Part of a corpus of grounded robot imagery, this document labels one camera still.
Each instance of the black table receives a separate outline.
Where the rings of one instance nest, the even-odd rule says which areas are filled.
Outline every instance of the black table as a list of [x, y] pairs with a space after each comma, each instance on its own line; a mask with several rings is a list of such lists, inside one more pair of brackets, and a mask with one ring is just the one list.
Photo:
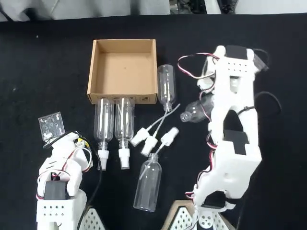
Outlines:
[[[255, 81], [255, 92], [274, 93], [283, 114], [259, 121], [263, 161], [244, 208], [241, 229], [298, 229], [306, 207], [307, 145], [307, 15], [180, 15], [113, 17], [36, 23], [0, 23], [0, 226], [5, 230], [35, 229], [36, 178], [50, 155], [42, 149], [38, 117], [61, 111], [66, 130], [93, 139], [94, 107], [86, 96], [93, 39], [154, 38], [158, 64], [176, 65], [181, 55], [213, 52], [217, 45], [262, 48], [271, 66]], [[199, 74], [203, 59], [188, 68]], [[181, 108], [167, 119], [160, 134], [172, 126], [180, 133], [163, 151], [157, 210], [132, 207], [137, 176], [145, 158], [142, 145], [131, 148], [131, 169], [120, 170], [118, 143], [109, 145], [108, 170], [94, 206], [110, 230], [162, 226], [174, 200], [184, 199], [197, 173], [207, 167], [204, 141], [207, 122], [182, 123], [179, 114], [197, 99], [195, 80], [176, 69], [177, 102]], [[259, 113], [270, 113], [269, 98]], [[162, 106], [136, 105], [135, 131], [163, 113]], [[82, 189], [94, 190], [98, 172], [85, 174]], [[240, 205], [225, 216], [235, 225]]]

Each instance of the bottle neck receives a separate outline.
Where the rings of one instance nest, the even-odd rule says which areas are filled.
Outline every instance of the bottle neck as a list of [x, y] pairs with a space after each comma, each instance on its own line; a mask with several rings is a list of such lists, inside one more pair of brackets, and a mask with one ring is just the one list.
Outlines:
[[152, 161], [152, 162], [158, 162], [158, 154], [154, 154], [154, 153], [151, 153], [149, 154], [149, 157], [148, 157], [148, 160]]
[[120, 149], [127, 149], [128, 148], [129, 140], [127, 140], [127, 139], [119, 139], [118, 142], [119, 142], [119, 148]]
[[182, 122], [188, 122], [192, 119], [192, 114], [188, 111], [185, 111], [180, 115], [180, 119]]
[[173, 110], [172, 103], [167, 102], [166, 104], [163, 105], [163, 109], [164, 109], [164, 111], [171, 112]]
[[105, 141], [100, 141], [100, 142], [98, 143], [98, 149], [99, 149], [99, 150], [107, 150], [107, 142], [105, 142]]

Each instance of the clear plastic bottle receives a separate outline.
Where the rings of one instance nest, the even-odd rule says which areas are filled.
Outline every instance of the clear plastic bottle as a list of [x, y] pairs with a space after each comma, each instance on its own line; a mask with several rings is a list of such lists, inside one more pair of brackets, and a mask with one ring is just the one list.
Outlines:
[[122, 169], [129, 168], [130, 150], [128, 142], [133, 138], [134, 101], [130, 98], [120, 98], [116, 105], [115, 137], [119, 141], [119, 158]]
[[162, 167], [158, 154], [150, 154], [141, 167], [138, 186], [135, 192], [133, 207], [154, 212], [157, 205]]
[[106, 170], [109, 156], [107, 144], [113, 138], [113, 124], [114, 103], [109, 99], [99, 99], [95, 108], [94, 138], [98, 141], [98, 155], [103, 170]]
[[176, 99], [175, 72], [172, 65], [158, 67], [158, 97], [164, 111], [172, 111]]
[[203, 106], [206, 114], [211, 116], [213, 105], [213, 94], [208, 94], [204, 96], [201, 101], [197, 100], [188, 104], [186, 110], [180, 115], [180, 119], [182, 122], [200, 122], [207, 118], [201, 106]]

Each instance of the white spray nozzle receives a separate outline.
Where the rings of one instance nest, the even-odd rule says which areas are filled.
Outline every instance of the white spray nozzle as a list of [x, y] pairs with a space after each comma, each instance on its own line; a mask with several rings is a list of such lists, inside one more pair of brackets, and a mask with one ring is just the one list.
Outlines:
[[109, 151], [104, 150], [104, 149], [99, 149], [98, 150], [98, 156], [99, 156], [100, 161], [101, 161], [102, 170], [106, 170], [106, 162], [107, 162], [107, 159], [109, 158]]
[[137, 146], [141, 141], [149, 137], [149, 132], [145, 128], [141, 128], [137, 134], [131, 139], [131, 144]]
[[141, 151], [141, 154], [148, 157], [149, 153], [151, 153], [152, 149], [155, 147], [157, 142], [158, 142], [158, 140], [156, 138], [154, 138], [153, 136], [149, 136], [145, 140], [145, 145], [144, 145], [144, 147]]
[[179, 130], [176, 127], [172, 127], [167, 133], [161, 137], [161, 142], [165, 146], [170, 146], [174, 141], [174, 138], [177, 136]]
[[120, 158], [121, 169], [129, 169], [130, 149], [119, 149], [118, 155]]

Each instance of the cardboard box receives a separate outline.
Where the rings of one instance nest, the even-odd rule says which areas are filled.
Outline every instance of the cardboard box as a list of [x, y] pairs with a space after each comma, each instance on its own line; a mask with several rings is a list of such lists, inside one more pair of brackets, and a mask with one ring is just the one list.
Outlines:
[[120, 97], [155, 104], [157, 93], [155, 40], [94, 40], [87, 88], [92, 104]]

